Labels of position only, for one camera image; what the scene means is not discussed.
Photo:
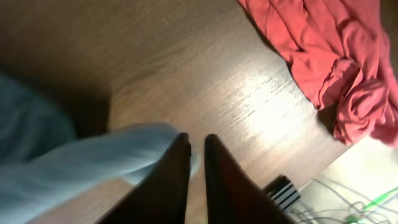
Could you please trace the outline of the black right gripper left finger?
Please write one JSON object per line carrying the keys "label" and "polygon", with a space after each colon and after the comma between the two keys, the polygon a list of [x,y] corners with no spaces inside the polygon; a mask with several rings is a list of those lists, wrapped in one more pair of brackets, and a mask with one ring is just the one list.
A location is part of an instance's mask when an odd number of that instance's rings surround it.
{"label": "black right gripper left finger", "polygon": [[151,173],[98,223],[184,223],[191,151],[188,134],[178,134]]}

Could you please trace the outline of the light blue t-shirt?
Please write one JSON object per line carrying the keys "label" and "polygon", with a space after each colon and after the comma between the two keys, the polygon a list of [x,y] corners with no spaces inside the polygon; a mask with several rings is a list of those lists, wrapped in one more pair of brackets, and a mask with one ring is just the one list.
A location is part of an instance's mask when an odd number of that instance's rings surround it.
{"label": "light blue t-shirt", "polygon": [[[138,187],[178,134],[150,123],[79,140],[58,106],[2,75],[1,222],[27,223],[113,178]],[[191,152],[190,177],[199,165]]]}

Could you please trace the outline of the red cloth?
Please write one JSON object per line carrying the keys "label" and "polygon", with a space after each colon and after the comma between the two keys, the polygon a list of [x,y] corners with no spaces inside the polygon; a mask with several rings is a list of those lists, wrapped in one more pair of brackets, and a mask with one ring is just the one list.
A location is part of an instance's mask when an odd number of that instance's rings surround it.
{"label": "red cloth", "polygon": [[313,105],[336,106],[336,140],[397,146],[397,81],[379,1],[239,2]]}

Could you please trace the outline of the black aluminium frame profile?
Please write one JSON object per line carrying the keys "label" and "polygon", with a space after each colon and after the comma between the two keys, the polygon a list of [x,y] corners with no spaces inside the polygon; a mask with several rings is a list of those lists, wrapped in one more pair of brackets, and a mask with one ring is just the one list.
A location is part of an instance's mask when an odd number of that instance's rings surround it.
{"label": "black aluminium frame profile", "polygon": [[299,190],[284,175],[276,177],[263,188],[263,192],[284,212],[289,210],[301,198]]}

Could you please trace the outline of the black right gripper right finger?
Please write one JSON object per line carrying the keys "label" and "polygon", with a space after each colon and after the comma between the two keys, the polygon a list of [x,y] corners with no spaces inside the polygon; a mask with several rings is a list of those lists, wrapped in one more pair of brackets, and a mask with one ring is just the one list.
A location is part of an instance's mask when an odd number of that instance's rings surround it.
{"label": "black right gripper right finger", "polygon": [[215,134],[205,138],[204,162],[208,223],[293,223],[251,182]]}

